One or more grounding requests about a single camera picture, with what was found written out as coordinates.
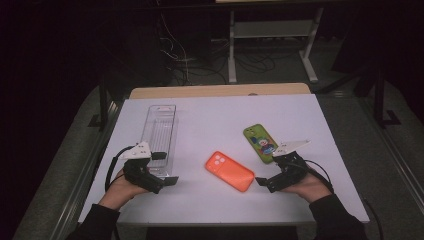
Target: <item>sleeve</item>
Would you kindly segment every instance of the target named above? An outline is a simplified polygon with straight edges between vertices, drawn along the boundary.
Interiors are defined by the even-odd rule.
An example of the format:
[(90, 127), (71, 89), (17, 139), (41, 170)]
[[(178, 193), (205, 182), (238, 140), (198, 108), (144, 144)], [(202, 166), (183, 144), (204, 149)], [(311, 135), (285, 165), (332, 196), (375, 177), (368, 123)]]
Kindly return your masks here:
[(84, 222), (72, 232), (67, 240), (110, 240), (118, 221), (119, 212), (93, 204)]
[(323, 197), (309, 205), (317, 222), (315, 240), (366, 240), (364, 225), (350, 215), (337, 195)]

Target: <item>clear plastic box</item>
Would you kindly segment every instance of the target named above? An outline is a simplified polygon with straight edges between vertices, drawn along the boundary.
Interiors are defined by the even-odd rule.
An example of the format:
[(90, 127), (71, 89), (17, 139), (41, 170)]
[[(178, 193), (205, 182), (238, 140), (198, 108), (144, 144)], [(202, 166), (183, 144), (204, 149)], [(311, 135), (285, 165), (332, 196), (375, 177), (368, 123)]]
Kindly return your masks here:
[(141, 141), (149, 143), (152, 152), (165, 152), (164, 159), (152, 160), (147, 165), (151, 174), (168, 177), (172, 174), (178, 120), (175, 105), (150, 106)]

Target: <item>white tabletop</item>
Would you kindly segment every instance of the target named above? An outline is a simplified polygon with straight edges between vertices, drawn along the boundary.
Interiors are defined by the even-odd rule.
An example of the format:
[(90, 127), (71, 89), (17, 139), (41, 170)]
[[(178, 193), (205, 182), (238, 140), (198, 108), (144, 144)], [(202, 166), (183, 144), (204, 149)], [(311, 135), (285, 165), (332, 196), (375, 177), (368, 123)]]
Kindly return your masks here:
[[(221, 151), (270, 178), (280, 172), (262, 163), (243, 136), (243, 129), (262, 124), (278, 143), (311, 140), (297, 152), (319, 163), (331, 177), (336, 194), (360, 221), (369, 218), (343, 163), (315, 95), (235, 96), (127, 100), (122, 108), (79, 221), (104, 194), (106, 173), (121, 149), (140, 141), (151, 105), (176, 105), (178, 132), (172, 175), (175, 186), (159, 194), (135, 197), (121, 209), (118, 222), (147, 226), (281, 224), (313, 222), (308, 204), (298, 196), (275, 192), (256, 181), (242, 193), (213, 176), (204, 164)], [(113, 176), (123, 167), (119, 160)]]

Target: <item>human hand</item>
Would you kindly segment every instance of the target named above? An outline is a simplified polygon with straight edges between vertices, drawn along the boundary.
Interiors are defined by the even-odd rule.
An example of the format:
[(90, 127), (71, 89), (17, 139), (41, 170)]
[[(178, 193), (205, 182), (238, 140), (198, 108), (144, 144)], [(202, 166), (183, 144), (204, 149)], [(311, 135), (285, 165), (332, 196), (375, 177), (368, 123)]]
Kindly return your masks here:
[(138, 194), (149, 192), (144, 188), (128, 182), (123, 174), (124, 171), (122, 169), (116, 174), (115, 180), (100, 200), (99, 205), (113, 210), (119, 210)]
[(308, 203), (315, 202), (320, 198), (332, 194), (318, 178), (310, 173), (308, 173), (300, 182), (282, 189), (281, 191), (296, 193)]

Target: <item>smartphone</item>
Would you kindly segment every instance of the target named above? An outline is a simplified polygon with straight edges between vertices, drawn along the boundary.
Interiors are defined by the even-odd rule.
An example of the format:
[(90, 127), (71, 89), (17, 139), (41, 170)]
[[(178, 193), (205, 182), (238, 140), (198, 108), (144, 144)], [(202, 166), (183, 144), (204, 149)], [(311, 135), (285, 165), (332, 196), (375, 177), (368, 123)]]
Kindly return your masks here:
[(272, 153), (278, 145), (261, 124), (255, 124), (243, 130), (243, 135), (259, 155), (262, 162), (272, 163)]
[(205, 168), (240, 192), (247, 191), (255, 178), (250, 169), (219, 151), (206, 161)]

